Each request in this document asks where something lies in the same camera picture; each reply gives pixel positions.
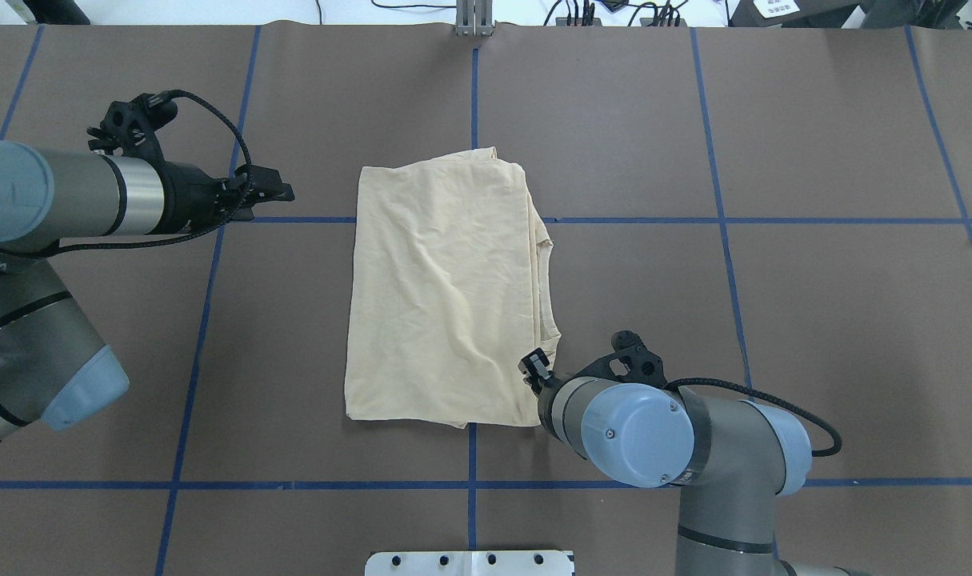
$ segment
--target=cream fabric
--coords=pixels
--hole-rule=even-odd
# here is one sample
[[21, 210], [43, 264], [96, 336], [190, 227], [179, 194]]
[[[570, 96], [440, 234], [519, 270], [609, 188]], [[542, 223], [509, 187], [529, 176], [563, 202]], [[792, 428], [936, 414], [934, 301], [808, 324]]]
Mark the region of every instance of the cream fabric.
[[358, 184], [347, 416], [537, 426], [518, 361], [560, 334], [525, 171], [470, 150]]

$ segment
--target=folded cloth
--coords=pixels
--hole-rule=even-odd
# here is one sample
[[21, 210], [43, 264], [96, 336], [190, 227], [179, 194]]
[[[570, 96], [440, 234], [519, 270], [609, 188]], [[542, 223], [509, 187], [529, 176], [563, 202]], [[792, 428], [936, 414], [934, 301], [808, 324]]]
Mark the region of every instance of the folded cloth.
[[552, 247], [496, 149], [362, 170], [347, 416], [537, 426], [518, 361], [556, 353]]

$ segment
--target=white label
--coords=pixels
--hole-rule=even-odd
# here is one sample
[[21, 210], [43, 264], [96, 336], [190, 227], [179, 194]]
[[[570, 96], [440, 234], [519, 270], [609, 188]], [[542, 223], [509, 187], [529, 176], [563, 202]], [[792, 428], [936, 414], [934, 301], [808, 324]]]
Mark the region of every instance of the white label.
[[795, 0], [753, 0], [753, 4], [756, 5], [756, 10], [759, 10], [764, 18], [777, 18], [799, 11], [799, 5], [795, 3]]

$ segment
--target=gray tabletop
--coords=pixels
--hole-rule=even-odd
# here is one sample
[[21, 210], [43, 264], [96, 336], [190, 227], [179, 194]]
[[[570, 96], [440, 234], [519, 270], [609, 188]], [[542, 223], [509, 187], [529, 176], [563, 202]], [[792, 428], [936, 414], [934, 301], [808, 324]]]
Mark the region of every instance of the gray tabletop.
[[[639, 332], [668, 376], [844, 433], [778, 549], [972, 574], [972, 33], [452, 26], [0, 28], [0, 138], [86, 150], [183, 88], [297, 200], [172, 248], [54, 260], [131, 379], [0, 447], [0, 574], [360, 574], [379, 550], [559, 547], [671, 574], [677, 495], [541, 430], [343, 412], [362, 166], [496, 146], [555, 248], [559, 369]], [[230, 168], [189, 103], [166, 156]], [[814, 444], [826, 438], [814, 433]]]

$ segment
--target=white floor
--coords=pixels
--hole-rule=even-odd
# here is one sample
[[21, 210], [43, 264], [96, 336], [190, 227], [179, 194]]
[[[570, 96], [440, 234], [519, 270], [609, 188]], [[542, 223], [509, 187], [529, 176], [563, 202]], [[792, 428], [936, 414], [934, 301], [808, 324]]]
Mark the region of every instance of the white floor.
[[[452, 10], [384, 10], [373, 6], [369, 0], [320, 0], [324, 23], [419, 23], [453, 22]], [[725, 0], [688, 0], [681, 7], [681, 15], [690, 26], [725, 26]], [[451, 4], [453, 0], [380, 0], [383, 4]], [[738, 0], [727, 0], [734, 10]], [[77, 0], [88, 18], [99, 25], [141, 25], [142, 23], [172, 23], [172, 25], [199, 25], [199, 23], [266, 23], [278, 19], [296, 22], [318, 22], [318, 10], [314, 0]], [[494, 18], [498, 22], [514, 22], [523, 26], [541, 25], [551, 0], [494, 0]], [[622, 8], [611, 14], [602, 5], [596, 7], [604, 26], [624, 26], [634, 8]], [[558, 8], [555, 15], [566, 15], [566, 8]], [[643, 10], [639, 16], [649, 16]], [[962, 8], [962, 19], [972, 21], [972, 0]], [[22, 23], [20, 16], [0, 0], [0, 23]]]

